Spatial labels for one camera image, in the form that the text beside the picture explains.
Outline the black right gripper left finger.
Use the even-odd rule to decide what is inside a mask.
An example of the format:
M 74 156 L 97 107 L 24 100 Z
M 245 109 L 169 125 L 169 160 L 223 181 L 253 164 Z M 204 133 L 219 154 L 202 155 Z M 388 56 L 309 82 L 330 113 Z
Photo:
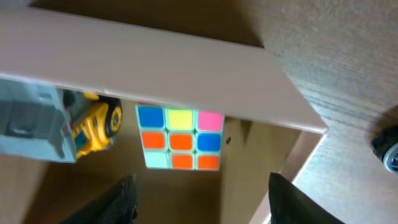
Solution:
M 135 224 L 137 190 L 133 176 L 127 176 L 61 224 Z

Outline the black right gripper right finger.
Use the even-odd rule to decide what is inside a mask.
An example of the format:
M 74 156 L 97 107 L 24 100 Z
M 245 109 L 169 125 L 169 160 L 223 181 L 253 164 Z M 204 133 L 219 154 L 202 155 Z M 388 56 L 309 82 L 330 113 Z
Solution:
M 344 224 L 281 174 L 269 176 L 272 224 Z

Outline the pink box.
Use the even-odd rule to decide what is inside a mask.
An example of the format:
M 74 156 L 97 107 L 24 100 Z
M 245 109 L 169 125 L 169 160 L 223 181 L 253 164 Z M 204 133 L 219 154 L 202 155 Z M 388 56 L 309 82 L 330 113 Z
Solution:
M 270 173 L 294 180 L 328 129 L 263 49 L 55 11 L 1 11 L 1 80 L 118 96 L 124 110 L 116 144 L 74 164 L 2 145 L 2 223 L 59 223 L 130 174 L 139 223 L 267 223 Z M 138 103 L 224 113 L 221 169 L 148 169 Z

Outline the multicoloured puzzle cube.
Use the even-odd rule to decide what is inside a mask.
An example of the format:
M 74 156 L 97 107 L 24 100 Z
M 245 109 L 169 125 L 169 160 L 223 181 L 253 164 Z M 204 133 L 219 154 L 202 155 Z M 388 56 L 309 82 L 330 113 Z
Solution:
M 136 115 L 148 169 L 220 168 L 223 114 L 137 105 Z

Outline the black round ridged disc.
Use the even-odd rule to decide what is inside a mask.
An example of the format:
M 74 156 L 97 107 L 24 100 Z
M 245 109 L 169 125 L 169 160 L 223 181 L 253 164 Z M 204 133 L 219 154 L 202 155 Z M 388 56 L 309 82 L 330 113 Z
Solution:
M 374 155 L 383 166 L 397 175 L 397 126 L 383 129 L 372 141 Z

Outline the yellow grey toy truck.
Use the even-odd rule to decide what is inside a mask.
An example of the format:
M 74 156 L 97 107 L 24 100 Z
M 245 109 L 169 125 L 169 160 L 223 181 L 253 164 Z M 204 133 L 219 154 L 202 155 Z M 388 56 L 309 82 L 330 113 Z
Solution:
M 75 163 L 109 149 L 122 118 L 119 98 L 1 80 L 1 154 Z

